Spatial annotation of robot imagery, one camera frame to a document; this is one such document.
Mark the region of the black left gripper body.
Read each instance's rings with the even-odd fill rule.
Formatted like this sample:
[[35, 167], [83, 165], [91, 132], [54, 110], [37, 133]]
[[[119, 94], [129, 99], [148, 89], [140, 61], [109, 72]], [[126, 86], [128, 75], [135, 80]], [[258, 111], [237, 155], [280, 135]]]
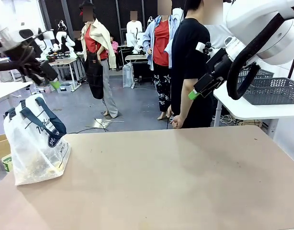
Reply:
[[32, 79], [35, 84], [42, 83], [40, 78], [43, 76], [43, 72], [40, 68], [40, 62], [35, 58], [33, 46], [17, 46], [8, 51], [8, 58], [13, 69]]

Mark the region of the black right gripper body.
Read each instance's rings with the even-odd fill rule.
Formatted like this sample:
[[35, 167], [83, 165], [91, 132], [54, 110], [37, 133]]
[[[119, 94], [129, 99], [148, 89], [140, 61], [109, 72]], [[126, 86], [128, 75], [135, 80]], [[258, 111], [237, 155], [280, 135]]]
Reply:
[[226, 50], [224, 48], [219, 49], [206, 63], [205, 79], [213, 81], [220, 78], [226, 81], [232, 62]]

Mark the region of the person's right hand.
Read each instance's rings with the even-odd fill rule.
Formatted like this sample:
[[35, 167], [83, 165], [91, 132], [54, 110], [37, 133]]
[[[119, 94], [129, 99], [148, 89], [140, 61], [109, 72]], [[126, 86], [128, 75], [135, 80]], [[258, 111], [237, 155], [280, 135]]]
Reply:
[[174, 129], [180, 129], [182, 128], [183, 123], [184, 123], [184, 118], [181, 115], [176, 115], [174, 116], [171, 124]]

